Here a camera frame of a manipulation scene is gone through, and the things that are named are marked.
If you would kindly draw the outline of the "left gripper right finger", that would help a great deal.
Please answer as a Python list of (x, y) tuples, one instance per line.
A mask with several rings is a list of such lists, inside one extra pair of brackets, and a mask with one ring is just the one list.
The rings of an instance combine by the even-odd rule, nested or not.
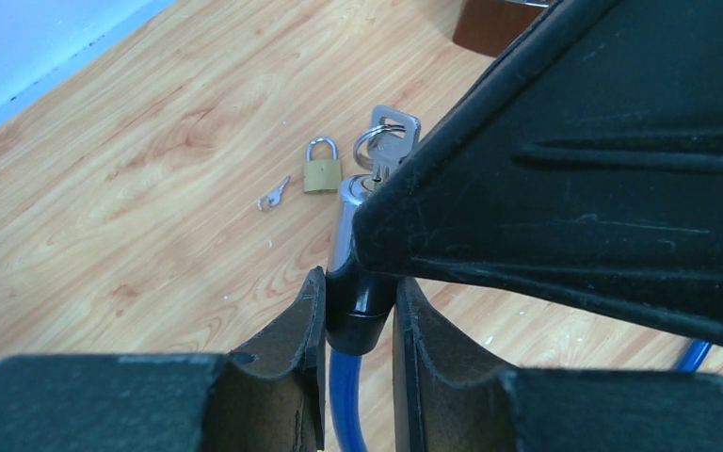
[(397, 288), (399, 451), (723, 451), (723, 376), (514, 366)]

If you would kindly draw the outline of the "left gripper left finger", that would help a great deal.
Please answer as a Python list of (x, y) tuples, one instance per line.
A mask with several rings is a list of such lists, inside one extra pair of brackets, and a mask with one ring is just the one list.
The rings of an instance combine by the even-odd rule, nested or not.
[(326, 278), (227, 353), (0, 360), (0, 451), (318, 451)]

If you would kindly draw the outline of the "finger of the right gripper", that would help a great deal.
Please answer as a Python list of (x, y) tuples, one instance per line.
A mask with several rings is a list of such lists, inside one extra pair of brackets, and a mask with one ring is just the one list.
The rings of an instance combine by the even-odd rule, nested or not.
[(723, 347), (723, 1), (558, 1), (358, 212), (371, 271)]

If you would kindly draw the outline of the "blue cable lock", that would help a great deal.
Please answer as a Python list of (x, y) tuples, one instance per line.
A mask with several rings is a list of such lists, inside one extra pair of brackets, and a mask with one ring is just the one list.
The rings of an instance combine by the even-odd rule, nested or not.
[[(359, 414), (362, 356), (376, 345), (387, 318), (394, 317), (397, 288), (402, 281), (362, 270), (355, 256), (351, 222), (372, 192), (366, 187), (370, 178), (359, 175), (340, 184), (338, 225), (327, 276), (330, 405), (337, 440), (344, 451), (367, 447)], [(673, 371), (698, 373), (693, 366)]]

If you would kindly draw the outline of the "small silver key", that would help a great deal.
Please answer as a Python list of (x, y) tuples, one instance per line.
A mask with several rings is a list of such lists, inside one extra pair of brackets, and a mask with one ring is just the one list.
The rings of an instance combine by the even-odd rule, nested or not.
[(257, 200), (257, 208), (263, 213), (268, 213), (275, 209), (281, 203), (283, 193), (290, 180), (291, 176), (286, 175), (275, 188), (260, 197)]

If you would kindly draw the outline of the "silver cable lock keys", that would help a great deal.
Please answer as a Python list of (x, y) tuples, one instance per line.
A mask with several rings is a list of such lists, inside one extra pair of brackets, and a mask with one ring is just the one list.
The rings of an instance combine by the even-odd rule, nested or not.
[(371, 114), (370, 127), (353, 146), (353, 158), (370, 171), (366, 187), (377, 190), (396, 171), (400, 163), (414, 150), (420, 139), (420, 121), (407, 113), (387, 105), (376, 105)]

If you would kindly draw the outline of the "small brass padlock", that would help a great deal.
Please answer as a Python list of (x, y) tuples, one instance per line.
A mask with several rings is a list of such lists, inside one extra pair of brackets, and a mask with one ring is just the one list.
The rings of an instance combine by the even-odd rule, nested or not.
[[(314, 159), (313, 151), (321, 144), (330, 147), (330, 158)], [(305, 150), (302, 166), (302, 191), (306, 194), (322, 194), (335, 192), (342, 182), (342, 162), (339, 159), (338, 147), (329, 137), (312, 139)]]

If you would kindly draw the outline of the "brown wooden metronome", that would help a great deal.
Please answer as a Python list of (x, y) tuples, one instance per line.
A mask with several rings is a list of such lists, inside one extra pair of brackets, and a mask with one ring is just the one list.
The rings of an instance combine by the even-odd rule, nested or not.
[(498, 57), (554, 1), (466, 0), (452, 42), (466, 50)]

